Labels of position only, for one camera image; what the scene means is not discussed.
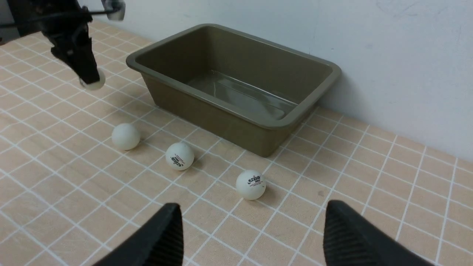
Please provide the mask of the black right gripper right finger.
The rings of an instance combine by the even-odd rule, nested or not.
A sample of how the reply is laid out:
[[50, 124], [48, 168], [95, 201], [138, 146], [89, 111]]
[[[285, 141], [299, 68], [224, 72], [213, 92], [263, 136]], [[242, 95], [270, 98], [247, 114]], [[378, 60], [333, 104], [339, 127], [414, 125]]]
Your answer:
[[324, 259], [328, 266], [431, 266], [341, 200], [327, 203]]

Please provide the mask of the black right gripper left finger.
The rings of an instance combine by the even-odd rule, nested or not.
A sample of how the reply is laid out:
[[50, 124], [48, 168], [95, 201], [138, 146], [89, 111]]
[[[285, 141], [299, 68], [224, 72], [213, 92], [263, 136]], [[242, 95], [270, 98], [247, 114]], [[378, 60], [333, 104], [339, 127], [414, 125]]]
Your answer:
[[184, 230], [179, 204], [164, 204], [95, 266], [182, 266]]

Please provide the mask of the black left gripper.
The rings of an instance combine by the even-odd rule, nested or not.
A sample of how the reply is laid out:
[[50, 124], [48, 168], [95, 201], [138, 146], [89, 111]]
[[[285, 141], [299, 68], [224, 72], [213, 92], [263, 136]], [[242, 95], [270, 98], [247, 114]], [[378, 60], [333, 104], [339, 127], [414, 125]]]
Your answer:
[[69, 66], [85, 84], [100, 81], [88, 24], [92, 15], [77, 0], [8, 0], [7, 42], [42, 32], [52, 55]]

